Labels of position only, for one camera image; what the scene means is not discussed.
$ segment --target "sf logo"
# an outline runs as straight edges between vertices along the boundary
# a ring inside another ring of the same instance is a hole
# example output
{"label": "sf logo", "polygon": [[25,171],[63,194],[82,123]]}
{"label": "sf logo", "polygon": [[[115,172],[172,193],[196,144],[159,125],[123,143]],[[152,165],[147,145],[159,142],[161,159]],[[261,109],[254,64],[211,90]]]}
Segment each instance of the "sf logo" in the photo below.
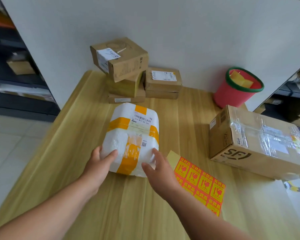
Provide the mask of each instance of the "sf logo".
{"label": "sf logo", "polygon": [[245,153],[241,151],[237,151],[236,149],[229,149],[228,152],[225,152],[223,157],[233,160],[240,160],[251,156],[251,153]]}

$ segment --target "white foam package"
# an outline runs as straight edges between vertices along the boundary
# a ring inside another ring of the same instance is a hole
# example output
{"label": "white foam package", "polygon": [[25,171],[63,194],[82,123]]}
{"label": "white foam package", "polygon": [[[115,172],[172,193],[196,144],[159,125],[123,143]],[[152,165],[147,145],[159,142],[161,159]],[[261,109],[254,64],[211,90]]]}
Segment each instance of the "white foam package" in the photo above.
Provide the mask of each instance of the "white foam package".
{"label": "white foam package", "polygon": [[155,168],[152,148],[159,149],[159,119],[157,113],[146,107],[124,103],[117,106],[105,135],[100,158],[117,149],[118,156],[110,171],[146,177],[141,163]]}

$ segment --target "forearm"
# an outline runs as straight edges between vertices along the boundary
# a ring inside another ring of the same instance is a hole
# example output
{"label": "forearm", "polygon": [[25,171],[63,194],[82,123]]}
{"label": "forearm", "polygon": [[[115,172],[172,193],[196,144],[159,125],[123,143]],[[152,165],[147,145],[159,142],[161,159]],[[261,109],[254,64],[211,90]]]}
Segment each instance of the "forearm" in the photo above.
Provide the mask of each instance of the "forearm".
{"label": "forearm", "polygon": [[251,239],[247,234],[228,222],[218,218],[190,193],[179,187],[167,199],[169,205],[178,215],[180,222],[191,240]]}
{"label": "forearm", "polygon": [[0,227],[0,239],[62,239],[91,196],[79,179]]}

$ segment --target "hand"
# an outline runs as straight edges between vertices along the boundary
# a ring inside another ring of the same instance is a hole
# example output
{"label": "hand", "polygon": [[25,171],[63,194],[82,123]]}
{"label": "hand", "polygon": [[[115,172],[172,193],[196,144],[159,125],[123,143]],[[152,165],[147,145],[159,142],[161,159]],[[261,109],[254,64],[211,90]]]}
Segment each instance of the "hand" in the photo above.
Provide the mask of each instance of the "hand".
{"label": "hand", "polygon": [[175,190],[180,189],[181,186],[176,180],[167,158],[155,148],[152,149],[152,152],[155,159],[155,169],[145,162],[143,162],[141,166],[154,191],[164,200],[168,201],[168,198],[173,197]]}
{"label": "hand", "polygon": [[98,146],[91,152],[90,159],[80,176],[80,180],[84,181],[92,195],[95,195],[98,192],[100,185],[104,182],[108,175],[110,164],[118,156],[118,150],[113,150],[103,160],[100,160],[101,149],[102,147]]}

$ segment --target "white wall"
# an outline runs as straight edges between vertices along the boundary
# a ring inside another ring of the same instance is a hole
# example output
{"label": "white wall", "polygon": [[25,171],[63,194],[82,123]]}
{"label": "white wall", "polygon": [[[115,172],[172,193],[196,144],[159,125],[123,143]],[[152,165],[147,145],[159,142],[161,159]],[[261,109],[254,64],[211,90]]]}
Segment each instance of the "white wall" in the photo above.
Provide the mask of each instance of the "white wall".
{"label": "white wall", "polygon": [[264,81],[253,110],[300,68],[300,0],[2,0],[62,108],[89,46],[128,36],[184,86],[215,91],[230,66]]}

